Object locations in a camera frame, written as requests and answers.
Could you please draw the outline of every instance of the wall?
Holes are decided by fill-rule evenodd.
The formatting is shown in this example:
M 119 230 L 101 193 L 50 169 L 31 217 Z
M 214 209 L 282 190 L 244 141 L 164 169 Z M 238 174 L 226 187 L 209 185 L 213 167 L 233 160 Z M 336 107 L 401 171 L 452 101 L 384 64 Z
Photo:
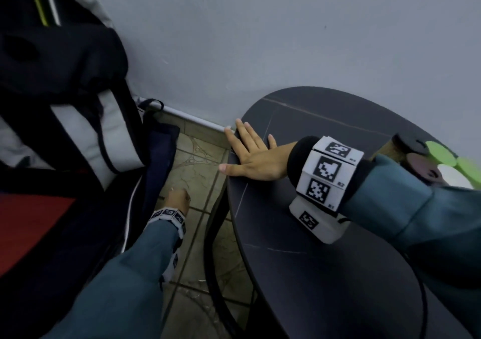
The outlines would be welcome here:
M 274 90 L 377 102 L 481 161 L 481 0 L 100 0 L 136 92 L 221 125 Z

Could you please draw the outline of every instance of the black round table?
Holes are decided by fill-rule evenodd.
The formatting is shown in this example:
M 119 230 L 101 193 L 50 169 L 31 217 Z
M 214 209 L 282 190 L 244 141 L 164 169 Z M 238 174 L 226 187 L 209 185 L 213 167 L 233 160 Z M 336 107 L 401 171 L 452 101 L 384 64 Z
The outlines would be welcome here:
M 267 95 L 243 117 L 267 142 L 331 136 L 365 157 L 397 132 L 435 140 L 388 109 L 321 87 L 293 87 Z M 238 163 L 231 152 L 229 163 Z M 417 338 L 423 317 L 419 283 L 387 242 L 351 224 L 332 245 L 318 241 L 290 214 L 295 189 L 285 178 L 258 182 L 228 178 L 209 220 L 204 243 L 206 280 L 219 317 L 233 337 L 243 332 L 222 299 L 212 243 L 230 210 L 237 243 L 254 286 L 292 339 Z M 429 338 L 470 337 L 426 287 Z

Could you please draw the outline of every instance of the green lid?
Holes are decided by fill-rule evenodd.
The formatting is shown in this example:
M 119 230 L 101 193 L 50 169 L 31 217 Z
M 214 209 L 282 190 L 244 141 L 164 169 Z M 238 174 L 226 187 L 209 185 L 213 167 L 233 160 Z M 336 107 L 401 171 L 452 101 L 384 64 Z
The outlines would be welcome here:
M 472 160 L 465 157 L 459 157 L 457 159 L 456 169 L 463 173 L 475 188 L 481 188 L 481 168 L 479 168 Z
M 429 157 L 436 164 L 446 164 L 450 167 L 456 166 L 456 158 L 454 155 L 441 144 L 434 141 L 427 141 L 426 145 L 429 149 Z

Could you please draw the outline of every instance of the floor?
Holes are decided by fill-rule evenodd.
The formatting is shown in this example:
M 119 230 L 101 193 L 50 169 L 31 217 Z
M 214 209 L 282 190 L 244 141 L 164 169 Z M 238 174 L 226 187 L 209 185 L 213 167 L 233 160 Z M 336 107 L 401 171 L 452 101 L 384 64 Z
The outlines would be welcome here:
M 229 338 L 220 323 L 205 282 L 203 237 L 212 207 L 225 181 L 217 166 L 227 159 L 224 148 L 180 134 L 174 166 L 160 193 L 163 206 L 168 190 L 184 187 L 191 196 L 187 233 L 171 282 L 164 284 L 164 331 L 161 339 Z M 254 296 L 253 285 L 238 250 L 230 216 L 214 242 L 214 263 L 223 296 L 237 322 L 245 327 Z

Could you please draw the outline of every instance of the hand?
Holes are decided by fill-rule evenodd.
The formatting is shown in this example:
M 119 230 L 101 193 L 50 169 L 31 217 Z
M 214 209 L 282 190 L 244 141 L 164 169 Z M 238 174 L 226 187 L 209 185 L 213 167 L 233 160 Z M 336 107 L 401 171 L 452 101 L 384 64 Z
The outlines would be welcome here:
M 184 188 L 170 189 L 164 201 L 165 207 L 178 208 L 185 217 L 189 212 L 190 196 Z
M 240 159 L 240 165 L 220 164 L 219 171 L 232 177 L 248 177 L 258 181 L 274 181 L 287 175 L 287 160 L 296 143 L 278 147 L 276 140 L 269 134 L 269 149 L 249 123 L 236 120 L 237 131 L 244 144 L 225 128 L 227 140 Z

